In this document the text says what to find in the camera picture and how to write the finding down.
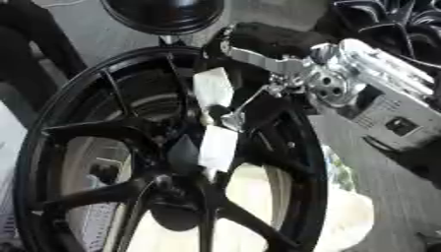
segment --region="floor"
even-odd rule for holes
[[[41,5],[60,2],[35,1]],[[217,24],[186,40],[200,45],[219,27],[237,21],[261,21],[307,30],[325,11],[325,1],[228,0]],[[111,20],[98,0],[50,9],[90,65],[124,51],[156,44],[153,36],[131,31]],[[414,234],[441,229],[440,192],[376,153],[360,140],[360,132],[352,125],[339,118],[312,120],[324,143],[332,146],[345,163],[355,169],[360,193],[369,196],[375,205],[373,230],[350,251],[423,251]]]

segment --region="cable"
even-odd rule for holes
[[[48,5],[43,5],[42,7],[43,8],[52,8],[52,7],[71,6],[71,5],[81,4],[86,1],[88,1],[88,0],[77,0],[77,1],[70,2],[70,3],[48,4]]]

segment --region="bolt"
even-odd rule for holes
[[[159,189],[168,189],[172,185],[172,180],[170,176],[167,175],[159,175],[155,178],[155,184]]]

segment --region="wheel spoke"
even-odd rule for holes
[[[279,132],[277,132],[276,126],[273,124],[266,125],[259,129],[258,133],[262,141],[266,142],[266,149],[271,149],[280,155],[288,155],[289,147],[286,144]]]
[[[206,209],[199,225],[199,251],[212,252],[217,217],[214,209]]]
[[[199,250],[201,252],[213,251],[215,239],[215,225],[218,220],[218,209],[226,197],[223,190],[210,184],[208,181],[202,181],[200,184],[201,193],[204,198],[203,214],[199,224]]]
[[[132,106],[124,99],[121,90],[118,88],[118,85],[115,82],[115,79],[111,76],[108,70],[101,71],[102,78],[106,81],[107,86],[111,88],[113,95],[115,96],[116,102],[118,103],[119,108],[122,113],[126,116],[137,116]]]
[[[257,166],[269,165],[285,171],[292,177],[310,178],[314,175],[314,169],[302,164],[292,157],[280,155],[275,152],[269,152],[260,148],[250,147],[244,158],[247,162]]]
[[[131,180],[121,184],[104,186],[94,190],[79,192],[63,196],[58,200],[48,201],[42,204],[46,215],[57,215],[68,210],[107,202],[124,202],[139,191],[139,187],[145,183],[141,179]]]
[[[125,252],[129,248],[133,234],[138,227],[139,222],[150,207],[151,197],[154,190],[154,184],[144,188],[140,196],[127,202],[125,211],[115,235],[113,243],[113,252]]]
[[[220,206],[220,217],[234,221],[260,234],[268,241],[271,250],[273,250],[272,248],[283,248],[286,251],[296,251],[298,248],[295,241],[290,240],[264,221],[228,200]]]
[[[167,54],[165,56],[165,60],[167,62],[169,71],[173,74],[173,79],[176,83],[176,93],[178,94],[179,102],[181,103],[180,116],[182,120],[185,120],[187,118],[187,110],[189,107],[187,86],[185,85],[183,78],[179,75],[177,68],[174,65],[172,55]]]
[[[156,123],[143,118],[116,119],[111,121],[73,123],[47,127],[44,131],[56,141],[68,142],[77,137],[97,137],[121,141],[131,148],[146,154],[158,150],[157,144],[149,137]]]

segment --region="silver metal part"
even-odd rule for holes
[[[272,59],[257,52],[236,47],[231,47],[229,51],[227,50],[227,55],[236,61],[249,63],[276,74],[294,76],[305,71],[302,60],[293,56],[282,60]]]
[[[313,70],[321,78],[308,84],[311,100],[322,111],[345,117],[395,150],[416,148],[441,136],[441,114],[425,102],[433,96],[430,76],[356,39],[343,40],[337,49],[320,49],[327,46],[333,47],[332,53],[322,53],[328,55],[326,63]],[[324,82],[328,75],[331,83]],[[342,99],[323,96],[326,87],[340,87]]]
[[[262,92],[266,91],[268,86],[262,86],[257,92],[255,92],[251,97],[249,97],[245,102],[243,102],[239,107],[237,107],[234,112],[223,115],[220,120],[222,121],[223,126],[226,128],[236,131],[242,132],[243,125],[245,124],[245,113],[244,109],[246,105],[248,105],[251,101],[253,101],[257,96],[259,96]]]
[[[316,45],[304,59],[268,58],[228,42],[222,51],[283,78],[272,77],[263,87],[269,94],[278,97],[285,89],[302,87],[319,111],[352,121],[385,147],[412,149],[441,136],[441,114],[426,102],[433,97],[433,78],[357,39]],[[227,115],[228,120],[239,112]]]

